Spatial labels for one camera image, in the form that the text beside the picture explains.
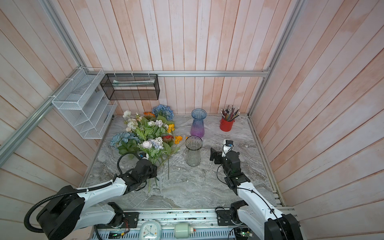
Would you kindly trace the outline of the pastel mixed flower bouquet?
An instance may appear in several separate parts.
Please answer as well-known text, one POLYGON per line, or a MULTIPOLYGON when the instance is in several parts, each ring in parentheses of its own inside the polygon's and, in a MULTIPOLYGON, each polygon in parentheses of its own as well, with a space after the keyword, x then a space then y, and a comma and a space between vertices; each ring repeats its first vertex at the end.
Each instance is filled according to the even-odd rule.
POLYGON ((145 153, 146 159, 157 167, 162 166, 172 152, 170 145, 161 137, 144 141, 139 147, 140 151, 145 153))

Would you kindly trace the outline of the light blue rose bunch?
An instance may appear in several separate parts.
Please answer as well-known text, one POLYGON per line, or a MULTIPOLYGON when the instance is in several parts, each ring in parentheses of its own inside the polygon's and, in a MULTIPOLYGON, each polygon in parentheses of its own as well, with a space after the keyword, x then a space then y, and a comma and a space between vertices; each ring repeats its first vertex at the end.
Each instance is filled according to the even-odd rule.
POLYGON ((113 136, 110 149, 118 150, 120 155, 125 153, 138 153, 141 140, 134 133, 119 133, 113 136))

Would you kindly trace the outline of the yellow poppy flower stem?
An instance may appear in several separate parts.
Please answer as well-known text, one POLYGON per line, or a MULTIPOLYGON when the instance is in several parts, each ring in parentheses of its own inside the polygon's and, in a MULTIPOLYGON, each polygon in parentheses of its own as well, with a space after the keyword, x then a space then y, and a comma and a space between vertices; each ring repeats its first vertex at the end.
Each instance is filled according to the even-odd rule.
POLYGON ((174 144, 178 145, 183 140, 183 137, 175 136, 174 131, 175 131, 175 124, 168 125, 167 133, 168 135, 172 135, 174 137, 173 142, 174 144))

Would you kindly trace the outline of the white ranunculus flower stem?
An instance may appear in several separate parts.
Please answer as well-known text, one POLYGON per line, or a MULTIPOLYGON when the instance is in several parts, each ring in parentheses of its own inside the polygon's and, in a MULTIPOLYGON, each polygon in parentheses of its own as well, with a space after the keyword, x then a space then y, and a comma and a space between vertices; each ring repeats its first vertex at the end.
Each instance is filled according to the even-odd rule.
POLYGON ((123 118, 129 119, 131 117, 131 115, 132 115, 131 111, 127 110, 123 113, 123 118))

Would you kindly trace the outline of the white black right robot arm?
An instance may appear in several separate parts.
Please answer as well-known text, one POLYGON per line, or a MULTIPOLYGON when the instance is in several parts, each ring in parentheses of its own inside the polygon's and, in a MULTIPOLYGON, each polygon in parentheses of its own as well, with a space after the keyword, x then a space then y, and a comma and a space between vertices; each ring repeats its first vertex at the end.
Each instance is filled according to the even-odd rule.
POLYGON ((223 145, 221 152, 211 148, 210 161, 223 168, 224 183, 241 198, 231 204, 231 221, 246 225, 260 240, 302 240, 299 221, 284 214, 263 197, 242 172, 240 153, 223 145))

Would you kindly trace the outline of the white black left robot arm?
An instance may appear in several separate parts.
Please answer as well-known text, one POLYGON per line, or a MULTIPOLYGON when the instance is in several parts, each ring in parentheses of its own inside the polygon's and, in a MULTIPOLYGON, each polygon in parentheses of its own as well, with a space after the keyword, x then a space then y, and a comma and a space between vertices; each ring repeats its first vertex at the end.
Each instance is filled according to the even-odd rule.
POLYGON ((157 177, 158 167, 145 153, 132 154, 136 166, 125 173, 119 165, 118 174, 101 184, 73 188, 65 186, 55 195, 33 205, 24 217, 24 226, 33 233, 44 233, 50 240, 62 240, 73 231, 97 225, 119 228, 127 223, 124 211, 115 202, 98 207, 108 199, 137 192, 147 181, 157 177))

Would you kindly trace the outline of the clear ribbed glass vase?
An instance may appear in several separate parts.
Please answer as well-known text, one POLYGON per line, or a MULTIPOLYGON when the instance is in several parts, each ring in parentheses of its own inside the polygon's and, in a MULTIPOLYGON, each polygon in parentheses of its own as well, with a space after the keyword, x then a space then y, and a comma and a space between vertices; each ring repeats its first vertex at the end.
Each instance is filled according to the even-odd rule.
POLYGON ((201 163, 201 148, 203 147, 203 140, 198 136, 189 136, 186 139, 185 146, 186 163, 190 167, 197 167, 201 163))

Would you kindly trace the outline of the blue purple glass vase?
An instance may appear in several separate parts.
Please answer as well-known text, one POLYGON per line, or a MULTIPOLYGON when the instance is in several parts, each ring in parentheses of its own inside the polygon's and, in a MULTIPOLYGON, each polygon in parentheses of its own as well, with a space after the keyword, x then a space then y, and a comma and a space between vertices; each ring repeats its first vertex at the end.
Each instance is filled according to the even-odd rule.
POLYGON ((191 116, 193 118, 191 135, 202 138, 205 134, 204 119, 207 117, 207 112, 204 109, 194 109, 191 116))

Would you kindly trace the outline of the red pencil bucket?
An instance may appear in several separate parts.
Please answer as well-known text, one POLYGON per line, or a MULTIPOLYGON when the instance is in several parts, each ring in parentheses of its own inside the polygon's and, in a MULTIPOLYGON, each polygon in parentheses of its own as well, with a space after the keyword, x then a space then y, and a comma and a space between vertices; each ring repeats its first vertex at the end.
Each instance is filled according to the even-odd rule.
POLYGON ((233 127, 233 124, 234 124, 235 120, 233 121, 227 121, 225 119, 221 119, 220 120, 220 129, 223 131, 223 132, 229 132, 232 130, 232 127, 233 127))

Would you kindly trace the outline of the white small-flower green bunch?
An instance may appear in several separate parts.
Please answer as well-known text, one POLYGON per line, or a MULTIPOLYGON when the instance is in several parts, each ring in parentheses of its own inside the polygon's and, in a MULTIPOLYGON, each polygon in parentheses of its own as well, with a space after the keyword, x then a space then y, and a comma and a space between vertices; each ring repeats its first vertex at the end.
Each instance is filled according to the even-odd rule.
POLYGON ((125 119, 124 124, 126 132, 135 135, 141 142, 166 136, 169 128, 163 120, 148 120, 139 115, 136 115, 135 118, 125 119))

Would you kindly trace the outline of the coloured pencils bundle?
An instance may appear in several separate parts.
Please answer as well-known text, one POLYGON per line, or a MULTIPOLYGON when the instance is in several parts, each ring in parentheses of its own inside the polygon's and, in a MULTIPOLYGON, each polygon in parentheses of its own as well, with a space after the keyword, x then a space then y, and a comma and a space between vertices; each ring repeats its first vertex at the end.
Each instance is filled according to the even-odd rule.
POLYGON ((233 122, 240 114, 240 109, 235 106, 225 105, 223 109, 221 109, 222 119, 227 122, 233 122))

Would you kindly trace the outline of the white analog clock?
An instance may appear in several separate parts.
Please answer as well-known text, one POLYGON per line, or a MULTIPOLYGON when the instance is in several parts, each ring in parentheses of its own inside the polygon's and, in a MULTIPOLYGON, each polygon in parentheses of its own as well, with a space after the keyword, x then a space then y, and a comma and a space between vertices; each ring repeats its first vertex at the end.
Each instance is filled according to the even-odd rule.
POLYGON ((142 224, 139 232, 139 240, 160 240, 162 226, 157 221, 147 221, 142 224))

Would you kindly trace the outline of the blue hydrangea flower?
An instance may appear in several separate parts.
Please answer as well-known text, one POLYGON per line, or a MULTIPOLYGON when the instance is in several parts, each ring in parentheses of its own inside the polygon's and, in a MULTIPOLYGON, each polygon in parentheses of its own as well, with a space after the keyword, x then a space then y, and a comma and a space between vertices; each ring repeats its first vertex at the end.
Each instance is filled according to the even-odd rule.
POLYGON ((174 118, 174 112, 172 111, 172 109, 169 106, 165 106, 165 105, 158 105, 154 107, 152 109, 152 113, 156 117, 161 116, 166 118, 168 121, 172 121, 174 118))

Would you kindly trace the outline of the black mesh wall basket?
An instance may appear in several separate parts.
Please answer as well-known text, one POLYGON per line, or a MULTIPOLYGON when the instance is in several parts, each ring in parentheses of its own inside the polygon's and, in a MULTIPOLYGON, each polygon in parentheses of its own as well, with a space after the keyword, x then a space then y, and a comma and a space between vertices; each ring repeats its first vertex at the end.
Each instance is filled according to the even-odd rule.
POLYGON ((158 76, 155 74, 106 74, 101 87, 112 101, 155 101, 160 95, 158 76))

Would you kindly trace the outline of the aluminium wall frame rail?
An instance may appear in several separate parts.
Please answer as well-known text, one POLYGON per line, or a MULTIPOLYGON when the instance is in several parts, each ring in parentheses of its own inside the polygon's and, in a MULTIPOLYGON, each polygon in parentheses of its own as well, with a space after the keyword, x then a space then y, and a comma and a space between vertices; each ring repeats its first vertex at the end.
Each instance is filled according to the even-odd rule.
POLYGON ((80 62, 80 65, 76 67, 71 74, 61 83, 59 87, 47 97, 42 104, 35 109, 23 124, 1 145, 1 166, 3 166, 12 154, 21 146, 21 144, 28 138, 31 132, 40 124, 40 122, 46 117, 46 115, 54 107, 53 100, 63 90, 68 83, 73 81, 75 75, 81 71, 86 76, 106 76, 108 74, 123 74, 131 75, 156 75, 157 77, 263 77, 267 79, 272 74, 274 67, 276 66, 283 48, 285 47, 286 41, 289 39, 289 34, 292 33, 295 28, 296 20, 298 20, 303 7, 307 1, 291 1, 293 3, 292 12, 289 17, 288 23, 284 30, 284 33, 279 41, 278 47, 275 50, 271 64, 267 69, 264 70, 239 70, 239 71, 228 71, 228 70, 215 70, 215 71, 105 71, 102 68, 85 68, 83 66, 84 61, 79 55, 79 51, 75 48, 73 40, 70 38, 67 30, 65 29, 62 21, 57 14, 51 1, 39 1, 45 10, 49 19, 53 22, 54 27, 59 31, 59 35, 64 39, 64 43, 70 48, 70 52, 75 56, 75 60, 80 62))

